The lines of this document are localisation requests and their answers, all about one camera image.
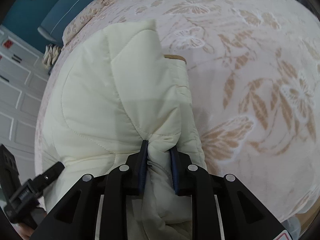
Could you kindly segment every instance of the white door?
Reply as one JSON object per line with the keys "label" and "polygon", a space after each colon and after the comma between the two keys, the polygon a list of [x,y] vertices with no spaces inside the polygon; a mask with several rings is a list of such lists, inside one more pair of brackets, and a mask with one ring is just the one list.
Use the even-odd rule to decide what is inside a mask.
{"label": "white door", "polygon": [[35,176],[36,120],[49,78],[42,57],[0,26],[0,143],[15,156],[21,182]]}

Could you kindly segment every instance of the blue headboard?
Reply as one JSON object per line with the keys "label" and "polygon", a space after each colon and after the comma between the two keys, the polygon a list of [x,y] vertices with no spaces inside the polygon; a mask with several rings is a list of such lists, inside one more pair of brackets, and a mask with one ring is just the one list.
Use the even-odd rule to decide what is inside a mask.
{"label": "blue headboard", "polygon": [[68,24],[93,0],[59,0],[38,28],[52,43],[63,45],[62,35]]}

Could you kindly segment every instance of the pillow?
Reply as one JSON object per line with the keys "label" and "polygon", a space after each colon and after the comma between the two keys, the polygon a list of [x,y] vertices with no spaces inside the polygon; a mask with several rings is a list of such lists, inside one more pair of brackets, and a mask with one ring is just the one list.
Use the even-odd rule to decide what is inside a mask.
{"label": "pillow", "polygon": [[66,46],[74,36],[104,7],[103,0],[93,0],[65,28],[62,36]]}

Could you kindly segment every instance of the silver screw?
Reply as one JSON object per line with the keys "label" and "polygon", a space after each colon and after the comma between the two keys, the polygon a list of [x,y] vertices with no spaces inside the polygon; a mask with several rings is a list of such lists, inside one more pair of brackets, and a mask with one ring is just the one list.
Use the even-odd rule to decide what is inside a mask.
{"label": "silver screw", "polygon": [[198,169],[197,165],[191,164],[191,165],[188,166],[188,170],[189,171],[196,171],[197,169]]}
{"label": "silver screw", "polygon": [[128,165],[121,165],[120,167],[119,167],[119,170],[121,170],[121,171],[127,171],[129,169],[129,166]]}
{"label": "silver screw", "polygon": [[235,180],[236,180],[236,177],[235,177],[234,175],[232,175],[232,174],[228,174],[228,175],[226,176],[226,179],[227,179],[227,181],[235,181]]}
{"label": "silver screw", "polygon": [[85,174],[82,176],[83,181],[90,181],[92,179],[92,176],[90,174]]}

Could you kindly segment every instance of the blue gripper pad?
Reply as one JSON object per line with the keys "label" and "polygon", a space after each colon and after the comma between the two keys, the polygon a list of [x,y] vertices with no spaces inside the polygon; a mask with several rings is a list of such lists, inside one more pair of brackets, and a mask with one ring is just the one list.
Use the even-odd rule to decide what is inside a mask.
{"label": "blue gripper pad", "polygon": [[147,157],[148,157],[148,141],[144,140],[141,145],[140,153],[141,163],[139,169],[139,182],[138,189],[142,193],[146,185],[146,176],[147,176]]}
{"label": "blue gripper pad", "polygon": [[177,153],[177,151],[171,149],[170,151],[170,158],[171,158],[171,173],[172,173],[172,183],[173,183],[173,189],[175,191],[176,194],[178,194],[179,191],[179,170],[177,167],[177,161],[176,161],[176,157],[175,153]]}

